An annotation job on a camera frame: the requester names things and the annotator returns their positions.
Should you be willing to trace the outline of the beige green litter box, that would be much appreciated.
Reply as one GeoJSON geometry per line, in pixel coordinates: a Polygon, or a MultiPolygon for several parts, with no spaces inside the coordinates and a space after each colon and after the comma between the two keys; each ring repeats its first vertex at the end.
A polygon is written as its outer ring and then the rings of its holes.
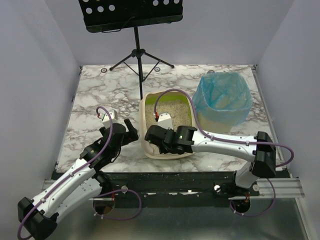
{"type": "Polygon", "coordinates": [[[179,91],[163,93],[156,91],[147,93],[139,103],[139,134],[141,147],[144,154],[156,160],[176,160],[189,157],[190,153],[184,154],[161,154],[159,148],[145,141],[145,135],[151,125],[157,125],[159,115],[169,113],[172,119],[173,130],[179,126],[196,127],[196,121],[187,96],[179,91]]]}

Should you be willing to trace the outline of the bin with blue bag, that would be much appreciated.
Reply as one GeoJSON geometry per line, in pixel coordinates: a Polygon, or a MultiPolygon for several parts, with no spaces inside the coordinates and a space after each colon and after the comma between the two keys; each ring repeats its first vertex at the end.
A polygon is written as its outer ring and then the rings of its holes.
{"type": "Polygon", "coordinates": [[[246,120],[253,97],[239,73],[209,72],[201,77],[192,101],[203,130],[226,134],[246,120]]]}

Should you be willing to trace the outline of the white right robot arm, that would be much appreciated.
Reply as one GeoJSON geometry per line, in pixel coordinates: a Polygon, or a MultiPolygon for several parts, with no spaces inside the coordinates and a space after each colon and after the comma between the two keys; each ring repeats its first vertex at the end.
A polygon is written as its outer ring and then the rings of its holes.
{"type": "Polygon", "coordinates": [[[152,125],[144,139],[157,146],[161,154],[215,153],[240,158],[246,164],[234,174],[234,185],[249,189],[258,179],[276,176],[276,147],[269,135],[234,136],[204,132],[193,126],[176,130],[152,125]]]}

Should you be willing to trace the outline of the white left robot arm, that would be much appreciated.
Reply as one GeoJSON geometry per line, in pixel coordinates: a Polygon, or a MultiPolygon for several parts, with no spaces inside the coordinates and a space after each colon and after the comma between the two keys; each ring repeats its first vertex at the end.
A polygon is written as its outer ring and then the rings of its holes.
{"type": "Polygon", "coordinates": [[[99,131],[101,138],[86,146],[60,178],[33,198],[24,197],[18,202],[19,240],[23,239],[22,229],[29,233],[27,239],[45,240],[83,202],[123,191],[113,188],[101,169],[120,155],[123,146],[139,139],[138,131],[129,119],[123,124],[110,121],[108,128],[99,131]]]}

